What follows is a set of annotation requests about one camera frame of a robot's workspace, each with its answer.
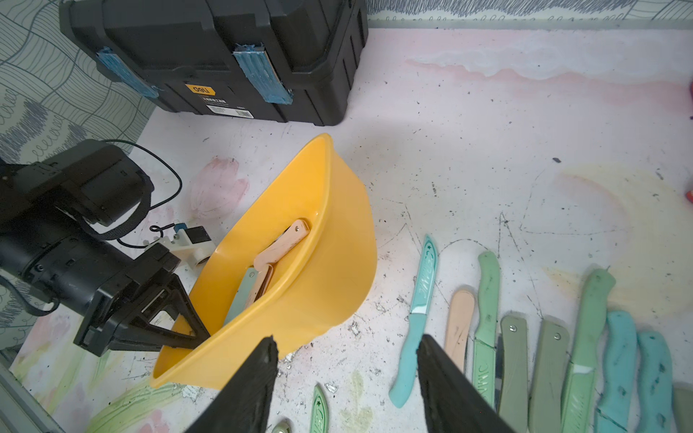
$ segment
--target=black strap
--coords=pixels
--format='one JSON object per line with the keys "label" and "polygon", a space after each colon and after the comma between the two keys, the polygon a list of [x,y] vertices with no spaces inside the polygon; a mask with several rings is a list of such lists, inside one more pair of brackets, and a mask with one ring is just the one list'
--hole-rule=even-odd
{"label": "black strap", "polygon": [[154,184],[152,180],[143,171],[137,172],[137,174],[142,178],[144,182],[144,190],[142,191],[142,198],[139,200],[137,209],[134,210],[132,215],[121,225],[117,226],[115,229],[99,233],[85,221],[84,218],[77,218],[80,223],[82,230],[86,231],[92,238],[98,240],[116,240],[122,238],[129,232],[135,230],[139,223],[144,220],[149,212],[149,208],[152,204],[152,191],[154,191]]}
{"label": "black strap", "polygon": [[36,308],[35,306],[31,305],[31,304],[26,300],[26,298],[24,298],[24,296],[22,296],[22,294],[19,293],[19,290],[17,290],[17,288],[15,287],[15,285],[12,284],[12,283],[11,283],[7,278],[5,278],[4,276],[0,276],[0,285],[4,286],[7,290],[9,290],[10,293],[12,293],[12,294],[17,298],[17,300],[18,300],[19,303],[21,304],[21,306],[22,306],[22,308],[24,309],[24,311],[26,311],[27,313],[29,313],[29,314],[32,315],[32,316],[41,317],[41,316],[49,315],[49,314],[51,314],[53,311],[55,311],[56,309],[58,309],[58,307],[60,306],[60,300],[59,300],[58,298],[52,298],[52,299],[51,299],[51,302],[53,303],[53,307],[52,307],[50,310],[41,310],[41,309]]}

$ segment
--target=pink stain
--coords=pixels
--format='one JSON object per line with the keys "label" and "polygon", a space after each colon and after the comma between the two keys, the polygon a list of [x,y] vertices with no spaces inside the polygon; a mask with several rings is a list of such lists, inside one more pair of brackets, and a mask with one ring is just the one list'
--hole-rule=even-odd
{"label": "pink stain", "polygon": [[70,319],[66,315],[54,312],[51,315],[39,317],[31,330],[29,338],[19,351],[19,357],[29,355],[46,343],[56,342],[70,332]]}
{"label": "pink stain", "polygon": [[83,383],[79,382],[65,394],[55,408],[53,417],[66,432],[86,432],[93,414]]}
{"label": "pink stain", "polygon": [[155,409],[149,415],[147,423],[137,430],[137,433],[168,433],[170,430],[168,423],[164,421],[164,413],[160,409]]}
{"label": "pink stain", "polygon": [[194,218],[209,220],[233,212],[248,191],[248,179],[237,179],[238,161],[215,157],[193,179],[190,208]]}
{"label": "pink stain", "polygon": [[516,99],[546,98],[547,94],[552,94],[553,97],[600,100],[616,107],[636,103],[654,103],[668,112],[677,114],[688,114],[693,108],[686,87],[665,81],[616,84],[572,72],[545,80],[535,80],[522,77],[510,69],[503,69],[486,77],[480,72],[469,72],[463,66],[441,67],[436,64],[422,64],[414,60],[407,60],[406,63],[416,68],[437,71],[457,81],[504,84],[508,86],[508,91]]}

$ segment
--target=knife handle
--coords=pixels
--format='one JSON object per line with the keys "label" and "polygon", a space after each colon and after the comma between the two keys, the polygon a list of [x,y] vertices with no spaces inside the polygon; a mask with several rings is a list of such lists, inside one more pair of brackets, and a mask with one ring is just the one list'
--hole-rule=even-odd
{"label": "knife handle", "polygon": [[606,325],[606,298],[616,280],[595,269],[585,282],[575,340],[561,398],[561,431],[585,433],[593,410],[597,377],[597,342]]}
{"label": "knife handle", "polygon": [[253,266],[261,269],[268,263],[277,263],[288,254],[299,242],[301,242],[310,232],[308,225],[303,220],[296,220],[291,227],[286,229],[269,247],[255,256]]}
{"label": "knife handle", "polygon": [[672,354],[662,334],[638,334],[640,346],[640,423],[637,433],[669,433],[672,429]]}
{"label": "knife handle", "polygon": [[462,373],[464,373],[464,354],[467,349],[469,326],[474,315],[474,304],[474,294],[468,290],[456,291],[450,300],[448,329],[445,333],[445,353]]}
{"label": "knife handle", "polygon": [[409,399],[416,379],[416,350],[419,348],[423,330],[426,327],[426,315],[412,313],[409,315],[409,333],[404,341],[399,358],[397,379],[389,391],[389,397],[395,407],[400,408]]}
{"label": "knife handle", "polygon": [[606,298],[616,279],[605,269],[595,269],[582,289],[580,311],[570,361],[597,368],[597,342],[606,324]]}
{"label": "knife handle", "polygon": [[687,388],[674,388],[674,420],[678,433],[693,432],[693,391]]}
{"label": "knife handle", "polygon": [[479,282],[479,326],[474,338],[495,347],[495,324],[498,320],[500,291],[500,265],[491,251],[479,255],[481,281]]}
{"label": "knife handle", "polygon": [[561,389],[569,341],[570,334],[564,327],[547,319],[541,322],[529,397],[531,433],[561,431]]}
{"label": "knife handle", "polygon": [[628,312],[611,311],[606,315],[608,342],[604,351],[604,394],[595,412],[595,433],[606,432],[611,426],[602,424],[602,413],[619,423],[628,423],[631,393],[638,354],[638,334]]}
{"label": "knife handle", "polygon": [[527,321],[507,315],[500,321],[503,336],[503,385],[498,415],[516,432],[527,431]]}

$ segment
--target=black cable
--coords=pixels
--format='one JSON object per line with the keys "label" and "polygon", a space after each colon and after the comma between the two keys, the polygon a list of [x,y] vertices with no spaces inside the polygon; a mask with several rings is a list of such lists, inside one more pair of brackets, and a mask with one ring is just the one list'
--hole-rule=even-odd
{"label": "black cable", "polygon": [[138,148],[138,149],[144,150],[145,152],[147,152],[148,154],[150,154],[150,155],[152,155],[154,158],[156,158],[157,161],[159,161],[160,163],[162,163],[163,165],[165,165],[166,168],[169,169],[169,170],[173,173],[173,175],[176,177],[176,179],[178,179],[178,191],[176,191],[175,193],[173,193],[173,195],[171,195],[171,196],[170,196],[169,198],[167,198],[166,200],[163,200],[163,201],[161,201],[161,202],[159,202],[159,203],[156,203],[154,206],[150,207],[150,208],[149,208],[150,211],[151,211],[152,209],[156,209],[157,207],[161,206],[162,204],[166,204],[166,203],[170,202],[171,200],[175,199],[175,198],[178,196],[178,194],[180,194],[180,191],[183,189],[183,179],[181,179],[180,176],[178,175],[178,173],[177,173],[175,170],[173,170],[173,167],[169,166],[163,159],[161,159],[161,158],[159,158],[157,155],[155,155],[154,152],[152,152],[152,151],[149,150],[149,149],[145,149],[145,148],[143,148],[142,146],[140,146],[139,144],[133,143],[133,142],[128,141],[128,140],[111,139],[111,140],[102,140],[102,141],[103,141],[104,143],[124,143],[124,144],[129,144],[129,145],[134,146],[134,147],[136,147],[136,148]]}
{"label": "black cable", "polygon": [[12,284],[7,278],[4,276],[0,276],[0,285],[2,285],[4,288],[9,290],[19,301],[21,306],[24,308],[24,311],[29,313],[32,316],[45,316],[51,314],[53,311],[57,310],[58,307],[60,306],[60,300],[58,298],[52,298],[51,302],[53,303],[53,307],[50,310],[41,310],[40,308],[36,308],[35,306],[31,305],[26,298],[19,293],[19,290],[15,287],[14,284]]}
{"label": "black cable", "polygon": [[123,242],[120,239],[116,239],[116,242],[119,243],[120,245],[123,245],[124,247],[139,248],[139,249],[145,249],[146,248],[146,245],[131,245],[127,242]]}
{"label": "black cable", "polygon": [[157,232],[157,231],[158,231],[158,232],[159,232],[159,236],[161,236],[161,237],[163,238],[163,237],[164,237],[164,230],[170,229],[170,228],[172,228],[173,226],[175,226],[175,223],[174,223],[174,222],[171,222],[170,224],[167,224],[167,225],[165,225],[165,226],[163,226],[163,227],[159,227],[159,226],[157,226],[157,225],[152,225],[152,226],[149,226],[149,230],[150,230],[150,231],[154,231],[154,232]]}
{"label": "black cable", "polygon": [[[178,190],[177,190],[175,193],[173,193],[173,195],[171,195],[169,198],[167,198],[167,199],[165,199],[165,200],[162,200],[161,202],[156,203],[155,205],[151,206],[151,207],[149,208],[150,211],[151,211],[152,209],[156,209],[157,207],[161,206],[162,204],[166,204],[166,203],[170,202],[171,200],[173,200],[174,198],[176,198],[176,197],[178,196],[178,194],[180,194],[180,192],[182,191],[182,189],[183,189],[183,179],[181,179],[180,176],[178,175],[178,173],[177,173],[175,170],[173,170],[173,167],[169,166],[163,159],[159,158],[159,157],[158,157],[154,152],[152,152],[151,150],[145,149],[145,148],[143,148],[142,146],[140,146],[139,144],[133,143],[133,142],[131,142],[131,141],[129,141],[129,140],[111,139],[111,140],[103,140],[103,142],[104,142],[104,143],[124,143],[124,144],[129,144],[129,145],[131,145],[131,146],[134,146],[134,147],[136,147],[136,148],[138,148],[138,149],[141,149],[141,150],[143,150],[144,152],[147,152],[148,154],[150,154],[151,156],[153,156],[154,158],[156,158],[157,161],[159,161],[160,163],[162,163],[163,165],[165,165],[166,168],[169,169],[169,170],[173,173],[173,175],[176,177],[176,179],[178,179]],[[158,232],[161,234],[161,237],[163,238],[163,237],[164,237],[164,230],[165,230],[165,229],[169,229],[169,228],[171,228],[171,227],[173,227],[173,226],[174,226],[174,224],[169,224],[169,225],[164,226],[164,227],[159,227],[159,226],[156,226],[156,225],[152,225],[152,226],[149,227],[149,230],[151,230],[151,231],[158,231]],[[128,244],[128,243],[122,241],[120,238],[119,238],[119,239],[116,239],[116,240],[117,240],[117,242],[118,242],[120,245],[123,245],[124,247],[137,248],[137,249],[145,249],[145,248],[146,248],[146,246],[144,246],[144,245],[132,245],[132,244]]]}

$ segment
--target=white table surface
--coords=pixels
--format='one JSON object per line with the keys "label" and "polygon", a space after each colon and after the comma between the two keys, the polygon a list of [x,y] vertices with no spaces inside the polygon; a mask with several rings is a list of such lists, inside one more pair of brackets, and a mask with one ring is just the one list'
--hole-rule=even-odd
{"label": "white table surface", "polygon": [[[426,332],[440,344],[452,293],[478,286],[485,249],[500,259],[499,320],[527,319],[530,375],[542,317],[572,336],[581,280],[611,266],[611,306],[662,332],[674,380],[691,383],[691,46],[693,32],[675,30],[371,30],[337,126],[157,109],[139,143],[178,171],[184,190],[126,240],[151,239],[146,227],[176,219],[220,242],[301,147],[328,132],[368,187],[378,271],[352,318],[280,361],[270,430],[288,417],[307,431],[316,383],[336,389],[326,390],[331,432],[426,430],[418,382],[402,409],[387,397],[426,233],[440,251]],[[155,198],[175,190],[155,160],[131,157]],[[177,272],[189,289],[194,273]],[[182,432],[215,396],[172,385],[132,406],[130,396],[150,395],[156,353],[81,355],[71,343],[79,321],[63,307],[40,319],[12,366],[68,433]],[[637,422],[635,393],[629,431]]]}

